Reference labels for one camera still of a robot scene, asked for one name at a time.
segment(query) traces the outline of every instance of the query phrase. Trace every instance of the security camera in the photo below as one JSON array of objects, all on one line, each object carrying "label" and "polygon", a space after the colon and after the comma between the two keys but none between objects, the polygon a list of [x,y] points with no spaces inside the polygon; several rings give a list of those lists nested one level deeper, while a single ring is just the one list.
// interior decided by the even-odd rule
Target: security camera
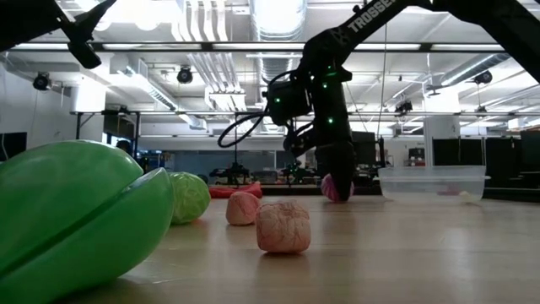
[{"label": "security camera", "polygon": [[192,67],[183,66],[180,67],[180,72],[176,76],[178,82],[181,84],[190,84],[193,81]]},{"label": "security camera", "polygon": [[34,89],[40,91],[48,91],[51,89],[51,79],[49,78],[49,73],[39,72],[37,77],[34,79]]},{"label": "security camera", "polygon": [[493,75],[490,71],[485,71],[472,79],[475,84],[489,84],[492,80]]}]

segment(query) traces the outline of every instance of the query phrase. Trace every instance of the pink ball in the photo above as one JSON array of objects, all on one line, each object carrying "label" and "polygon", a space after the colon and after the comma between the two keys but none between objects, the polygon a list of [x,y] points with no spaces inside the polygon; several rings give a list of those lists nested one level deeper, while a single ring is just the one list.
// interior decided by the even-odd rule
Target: pink ball
[{"label": "pink ball", "polygon": [[[341,199],[339,199],[338,190],[336,190],[336,187],[334,186],[334,181],[330,174],[327,174],[322,179],[321,190],[322,190],[322,194],[324,194],[324,196],[326,196],[331,201],[336,202],[336,203],[341,201]],[[351,182],[350,195],[352,196],[353,194],[354,194],[354,184]]]},{"label": "pink ball", "polygon": [[310,246],[310,215],[294,200],[264,204],[256,212],[255,224],[261,250],[299,253]]},{"label": "pink ball", "polygon": [[255,222],[261,201],[251,193],[237,192],[230,196],[225,214],[231,225],[251,225]]}]

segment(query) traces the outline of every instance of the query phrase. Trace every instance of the ductwork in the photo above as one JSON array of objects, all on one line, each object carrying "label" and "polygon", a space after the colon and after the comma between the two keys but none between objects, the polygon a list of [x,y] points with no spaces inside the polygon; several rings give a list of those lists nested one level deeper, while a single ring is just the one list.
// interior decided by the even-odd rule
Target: ductwork
[{"label": "ductwork", "polygon": [[515,100],[522,100],[524,98],[527,98],[530,95],[535,95],[538,93],[538,89],[540,89],[540,84],[535,84],[531,87],[528,87],[523,90],[519,90],[515,93],[512,93],[510,95],[500,97],[494,100],[486,101],[482,104],[482,106],[485,106],[487,110],[493,110],[497,106],[500,106],[502,104],[512,102]]},{"label": "ductwork", "polygon": [[[307,0],[251,0],[251,28],[256,41],[299,41],[304,31]],[[289,71],[294,59],[259,58],[264,82]]]},{"label": "ductwork", "polygon": [[[424,89],[436,90],[460,84],[463,81],[474,78],[475,76],[497,66],[500,63],[510,59],[508,54],[478,55],[473,59],[463,63],[461,66],[444,73],[441,76],[430,74],[422,75],[414,80],[413,83],[398,91],[390,100],[401,100]],[[427,85],[429,79],[433,79],[433,84]]]},{"label": "ductwork", "polygon": [[[228,41],[227,32],[225,31],[225,0],[218,0],[216,2],[217,14],[218,14],[218,37],[220,41]],[[234,92],[241,93],[242,88],[240,87],[240,81],[235,71],[235,65],[233,64],[233,55],[231,53],[220,53],[218,60],[220,60],[222,67],[224,67],[224,73],[226,76],[229,76],[227,81],[229,84],[232,84]]]},{"label": "ductwork", "polygon": [[[187,3],[190,3],[191,22],[187,26]],[[176,0],[179,8],[179,19],[172,25],[171,33],[177,41],[204,41],[199,29],[199,0]],[[216,41],[213,33],[213,6],[212,0],[202,0],[204,8],[203,33],[208,41]],[[216,1],[217,31],[221,41],[227,41],[225,33],[225,6],[224,0]],[[188,59],[199,72],[204,83],[209,87],[210,93],[241,93],[242,89],[236,77],[232,55],[213,53],[193,53]]]},{"label": "ductwork", "polygon": [[[184,111],[177,103],[176,99],[170,96],[165,89],[149,77],[149,67],[139,59],[136,63],[129,62],[125,54],[115,55],[111,59],[111,68],[115,68],[114,73],[123,74],[128,77],[141,90],[144,90],[153,100],[159,102],[162,106],[169,108],[171,111]],[[203,119],[193,115],[179,115],[179,117],[187,122],[193,130],[206,130],[207,123]]]},{"label": "ductwork", "polygon": [[450,72],[443,74],[437,83],[443,88],[460,84],[508,59],[510,59],[510,55],[508,54],[478,55]]}]

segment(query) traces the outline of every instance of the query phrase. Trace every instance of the black cable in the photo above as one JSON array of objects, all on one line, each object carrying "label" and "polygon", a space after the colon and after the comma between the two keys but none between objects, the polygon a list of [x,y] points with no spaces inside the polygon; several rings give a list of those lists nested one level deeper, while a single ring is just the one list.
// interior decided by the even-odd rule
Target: black cable
[{"label": "black cable", "polygon": [[[290,74],[292,73],[293,71],[287,71],[287,72],[283,72],[281,73],[280,75],[274,77],[269,83],[268,83],[268,87],[270,87],[273,83],[275,83],[278,79],[282,78],[283,76],[287,75],[287,74]],[[255,129],[259,126],[259,124],[261,124],[262,122],[262,119],[264,119],[264,117],[268,116],[269,113],[269,107],[268,107],[268,103],[267,103],[267,107],[264,109],[264,111],[262,112],[256,112],[256,113],[253,113],[253,114],[250,114],[246,117],[243,117],[242,119],[236,121],[235,123],[231,124],[230,126],[228,126],[222,133],[221,135],[219,135],[219,138],[218,138],[218,146],[220,148],[230,148],[234,145],[237,145],[239,144],[242,140],[246,139],[248,136],[251,135],[251,133],[253,131],[255,131]],[[253,124],[253,127],[251,127],[244,135],[242,135],[240,138],[235,138],[235,141],[233,141],[232,143],[228,143],[228,144],[223,144],[223,139],[225,138],[225,136],[227,136],[227,134],[229,134],[229,132],[234,129],[234,128],[237,128],[238,126],[240,126],[242,123],[244,122],[247,122],[247,121],[250,121],[251,119],[253,118],[258,118],[257,121]]]},{"label": "black cable", "polygon": [[[230,126],[228,126],[222,133],[221,135],[219,135],[219,138],[218,138],[218,146],[220,148],[230,148],[238,143],[240,143],[242,140],[246,139],[246,137],[250,136],[250,134],[255,130],[255,128],[262,122],[262,119],[267,116],[267,110],[268,110],[268,106],[267,108],[263,111],[263,112],[257,112],[257,113],[254,113],[254,114],[251,114],[251,115],[248,115],[246,117],[242,117],[242,119],[240,119],[239,121],[236,121],[235,123],[231,124]],[[250,121],[251,119],[253,118],[258,118],[257,121],[253,124],[253,127],[251,127],[251,129],[249,129],[244,135],[242,135],[240,138],[236,139],[235,141],[233,141],[232,143],[228,143],[228,144],[223,144],[223,139],[225,138],[225,136],[227,136],[227,134],[229,134],[230,131],[232,131],[232,129],[234,128],[237,128],[238,126],[240,126],[242,123],[244,122],[247,122],[247,121]]]}]

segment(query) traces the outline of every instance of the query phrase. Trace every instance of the cable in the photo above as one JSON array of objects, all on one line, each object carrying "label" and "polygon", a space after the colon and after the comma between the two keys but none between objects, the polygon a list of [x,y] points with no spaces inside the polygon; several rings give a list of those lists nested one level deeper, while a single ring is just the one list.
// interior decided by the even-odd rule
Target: cable
[{"label": "cable", "polygon": [[8,161],[9,160],[8,151],[6,150],[6,147],[3,145],[3,139],[6,137],[6,134],[2,134],[0,136],[2,136],[2,151],[3,151],[3,154],[6,155],[6,161]]},{"label": "cable", "polygon": [[379,110],[379,122],[377,123],[377,136],[375,138],[379,138],[379,131],[381,130],[382,107],[385,104],[386,47],[387,47],[386,43],[387,42],[388,42],[388,24],[385,24],[385,54],[384,54],[383,63],[382,63],[381,109]]},{"label": "cable", "polygon": [[[283,76],[285,75],[288,75],[290,73],[292,73],[293,71],[287,71],[287,72],[283,72],[281,73],[280,75],[274,77],[269,83],[268,83],[268,87],[270,87],[273,83],[275,83],[278,79],[282,78]],[[234,145],[237,145],[239,144],[242,140],[246,139],[248,136],[251,135],[251,133],[253,133],[253,131],[255,131],[255,129],[261,124],[262,122],[262,119],[264,119],[264,117],[266,116],[269,116],[269,113],[268,111],[270,110],[270,108],[268,107],[268,103],[267,103],[267,106],[264,108],[264,111],[262,112],[256,112],[256,113],[253,113],[253,114],[250,114],[246,117],[242,117],[242,119],[236,121],[235,123],[231,124],[230,126],[228,126],[222,133],[221,135],[219,135],[219,138],[218,138],[218,146],[220,148],[230,148]],[[254,118],[257,118],[256,122],[253,124],[253,127],[251,127],[249,130],[247,130],[246,133],[244,133],[244,135],[242,135],[240,138],[236,138],[235,137],[235,141],[233,141],[232,143],[228,143],[228,144],[223,144],[223,140],[225,138],[225,136],[227,136],[230,131],[232,131],[234,128],[237,128],[238,126],[240,126],[242,123],[244,122],[247,122],[247,121],[250,121],[251,119],[254,119]]]},{"label": "cable", "polygon": [[30,138],[28,140],[29,143],[32,143],[32,139],[34,138],[34,123],[35,123],[35,113],[37,112],[37,100],[39,99],[39,93],[38,91],[35,92],[35,100],[34,100],[34,114],[32,115],[32,123],[30,124]]},{"label": "cable", "polygon": [[362,126],[364,126],[364,130],[368,132],[368,128],[365,126],[364,119],[362,119],[362,114],[360,114],[360,111],[358,110],[358,107],[356,106],[356,102],[354,101],[353,92],[351,92],[351,89],[348,87],[348,83],[345,83],[345,86],[347,87],[348,94],[351,96],[351,101],[353,102],[354,109],[358,113],[358,118],[360,118],[360,122],[362,122]]}]

